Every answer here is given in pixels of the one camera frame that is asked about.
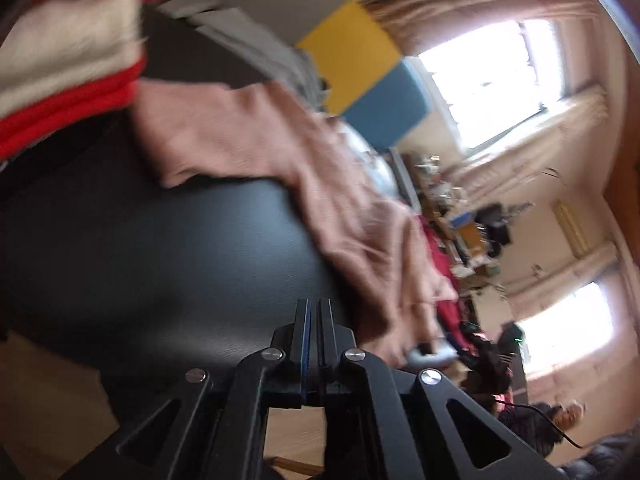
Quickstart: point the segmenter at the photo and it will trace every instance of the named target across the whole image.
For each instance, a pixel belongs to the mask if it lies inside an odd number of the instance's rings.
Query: yellow square
[[[387,33],[356,2],[322,21],[298,44],[314,59],[331,91],[324,104],[341,114],[382,79],[402,55]]]

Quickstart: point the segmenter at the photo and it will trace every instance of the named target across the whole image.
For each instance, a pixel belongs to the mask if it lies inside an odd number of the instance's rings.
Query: window
[[[481,148],[562,97],[554,26],[496,23],[420,54],[464,148]]]
[[[525,332],[524,371],[544,374],[602,348],[613,336],[609,305],[596,283],[518,323]]]

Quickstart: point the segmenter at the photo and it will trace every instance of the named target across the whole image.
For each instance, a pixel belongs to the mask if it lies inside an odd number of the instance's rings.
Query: screw
[[[429,386],[433,386],[434,384],[438,384],[442,380],[442,375],[437,370],[423,370],[420,372],[420,380],[424,384],[428,384]]]
[[[204,381],[204,378],[207,376],[207,373],[201,368],[194,368],[193,370],[189,370],[185,373],[184,377],[187,379],[187,382],[190,383],[201,383]]]
[[[284,352],[279,348],[266,348],[262,351],[262,358],[265,361],[278,361],[284,357]]]
[[[366,357],[366,353],[364,350],[360,350],[359,348],[351,348],[344,353],[344,356],[349,361],[362,361]]]

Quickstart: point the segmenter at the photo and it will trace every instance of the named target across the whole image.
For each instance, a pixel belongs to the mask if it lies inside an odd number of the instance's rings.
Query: curtain
[[[491,23],[596,18],[596,0],[364,0],[406,56]]]
[[[504,193],[536,178],[554,156],[607,116],[604,91],[594,86],[525,121],[486,150],[444,171],[443,178],[465,189],[466,210],[499,202]]]
[[[544,400],[553,404],[580,398],[638,355],[638,335],[617,263],[615,245],[604,242],[553,275],[509,295],[513,319],[518,321],[534,316],[582,286],[596,282],[606,297],[611,314],[613,337],[606,346],[576,362],[554,367],[551,372],[527,377],[530,402]]]

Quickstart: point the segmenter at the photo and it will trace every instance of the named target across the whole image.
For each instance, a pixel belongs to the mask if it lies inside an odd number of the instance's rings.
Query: window frame
[[[529,66],[531,66],[536,74],[536,84],[538,84],[538,68],[535,65],[535,61],[534,61],[534,56],[533,56],[533,52],[532,52],[532,48],[530,45],[530,40],[529,40],[529,35],[527,32],[527,29],[524,25],[524,21],[520,20],[520,21],[515,21],[519,28],[520,28],[520,34],[522,35],[523,39],[524,39],[524,43],[525,43],[525,47],[527,49],[527,54],[529,56]],[[556,38],[556,43],[558,44],[558,50],[559,50],[559,58],[560,58],[560,63],[562,66],[562,89],[561,89],[561,99],[564,99],[567,97],[567,91],[568,91],[568,83],[567,83],[567,68],[566,68],[566,59],[564,56],[564,47],[562,46],[562,41],[561,41],[561,35],[560,35],[560,31],[558,28],[558,24],[554,21],[554,20],[546,20],[549,22],[553,35]],[[412,56],[411,58],[412,61],[412,65],[414,66],[414,68],[418,71],[418,73],[420,74],[420,78],[422,79],[422,82],[424,83],[427,93],[429,94],[429,97],[431,99],[431,101],[433,102],[433,104],[435,105],[436,109],[440,112],[440,114],[442,115],[442,117],[444,118],[445,124],[447,125],[447,129],[449,130],[449,132],[451,133],[451,135],[454,138],[454,141],[456,143],[456,146],[458,148],[458,151],[460,152],[460,154],[463,156],[463,158],[469,158],[471,156],[477,155],[478,153],[483,152],[484,150],[486,150],[488,147],[490,147],[491,145],[495,144],[497,141],[503,139],[504,137],[506,137],[509,133],[511,133],[511,131],[513,131],[514,129],[516,129],[518,126],[521,126],[522,124],[525,124],[527,121],[532,120],[533,118],[537,118],[542,114],[545,114],[548,112],[548,108],[545,107],[545,105],[543,105],[542,102],[540,102],[540,110],[533,114],[532,116],[527,117],[526,119],[520,121],[517,124],[514,124],[513,126],[507,128],[506,130],[504,130],[503,132],[494,135],[493,137],[491,137],[491,139],[486,140],[485,142],[483,142],[482,144],[479,144],[478,146],[474,147],[474,148],[468,148],[463,139],[462,136],[460,135],[460,131],[458,129],[458,124],[456,123],[455,119],[453,118],[453,116],[451,115],[451,111],[449,110],[449,107],[451,106],[449,103],[447,103],[444,99],[444,97],[442,96],[442,94],[440,93],[440,89],[438,88],[438,86],[436,85],[435,81],[433,80],[433,73],[429,72],[427,70],[427,68],[425,67],[424,63],[422,63],[422,61],[420,60],[420,58],[418,56]]]

